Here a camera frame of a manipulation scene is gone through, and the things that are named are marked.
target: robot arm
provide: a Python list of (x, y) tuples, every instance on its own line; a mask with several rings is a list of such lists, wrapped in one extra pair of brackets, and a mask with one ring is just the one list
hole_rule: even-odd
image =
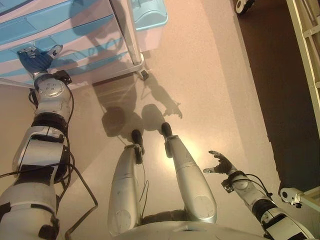
[(210, 151), (209, 153), (218, 158), (220, 164), (213, 168), (206, 168), (203, 172), (228, 175), (228, 178), (222, 182), (222, 186), (228, 193), (235, 191), (239, 195), (260, 222), (267, 238), (274, 240), (314, 238), (301, 223), (278, 208), (270, 196), (258, 190), (246, 174), (237, 170), (225, 156), (216, 151)]
[(18, 173), (16, 180), (0, 196), (0, 239), (56, 239), (58, 196), (54, 184), (63, 180), (70, 162), (68, 121), (71, 93), (60, 74), (47, 72), (62, 46), (40, 53), (35, 47), (18, 52), (20, 61), (34, 80), (38, 106), (31, 127), (26, 131), (14, 156), (14, 171), (28, 171), (41, 166), (60, 164), (40, 170)]

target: floor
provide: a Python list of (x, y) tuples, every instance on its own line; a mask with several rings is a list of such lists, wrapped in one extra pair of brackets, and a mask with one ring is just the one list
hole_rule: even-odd
[[(183, 208), (172, 160), (166, 157), (158, 129), (169, 122), (201, 169), (217, 164), (209, 150), (223, 153), (240, 170), (258, 175), (277, 205), (319, 237), (319, 214), (296, 209), (277, 195), (279, 177), (239, 23), (231, 1), (166, 2), (169, 21), (160, 47), (145, 54), (150, 77), (135, 75), (73, 91), (75, 109), (69, 137), (76, 166), (96, 195), (99, 207), (72, 234), (75, 240), (110, 239), (107, 213), (117, 160), (133, 129), (143, 131), (144, 166), (149, 180), (145, 215)], [(11, 159), (33, 118), (28, 91), (4, 86), (0, 102), (1, 172)], [(143, 170), (139, 166), (139, 182)], [(205, 175), (218, 206), (217, 224), (262, 235), (255, 217), (233, 192), (221, 186), (223, 175)], [(2, 179), (2, 192), (13, 181)], [(74, 175), (60, 204), (64, 233), (92, 206)]]

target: robot leg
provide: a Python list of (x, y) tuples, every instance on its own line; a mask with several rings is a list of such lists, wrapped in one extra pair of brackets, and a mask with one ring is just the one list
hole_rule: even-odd
[(161, 126), (165, 150), (173, 158), (180, 193), (190, 221), (215, 223), (217, 204), (208, 183), (177, 135), (172, 135), (170, 125)]
[(135, 144), (124, 148), (116, 165), (110, 193), (108, 229), (112, 236), (124, 233), (140, 224), (141, 213), (136, 179), (136, 164), (142, 163), (142, 138), (134, 130)]

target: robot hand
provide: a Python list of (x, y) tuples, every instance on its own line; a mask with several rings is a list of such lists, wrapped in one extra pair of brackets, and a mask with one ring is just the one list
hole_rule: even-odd
[(30, 46), (19, 50), (17, 54), (24, 68), (35, 78), (38, 73), (48, 71), (52, 61), (62, 49), (62, 45), (55, 45), (49, 51), (40, 51), (35, 46)]
[(213, 155), (214, 158), (219, 159), (219, 165), (211, 168), (205, 168), (203, 170), (203, 173), (205, 174), (211, 174), (211, 173), (217, 173), (217, 174), (229, 174), (232, 169), (236, 169), (232, 163), (220, 152), (217, 151), (209, 151), (210, 154)]

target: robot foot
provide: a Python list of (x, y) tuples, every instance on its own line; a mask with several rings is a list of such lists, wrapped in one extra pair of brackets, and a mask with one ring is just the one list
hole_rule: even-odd
[(144, 141), (141, 136), (141, 132), (137, 129), (131, 132), (131, 138), (134, 144), (138, 144), (140, 147), (135, 148), (136, 164), (142, 164), (142, 155), (145, 154)]
[(173, 157), (172, 155), (172, 152), (170, 150), (170, 147), (169, 147), (169, 144), (167, 142), (167, 138), (172, 136), (172, 130), (171, 130), (171, 126), (169, 125), (169, 123), (167, 122), (164, 122), (162, 125), (161, 125), (161, 132), (162, 132), (162, 135), (164, 137), (164, 140), (165, 140), (165, 143), (164, 143), (164, 148), (165, 148), (165, 153), (166, 153), (166, 156), (171, 159)]

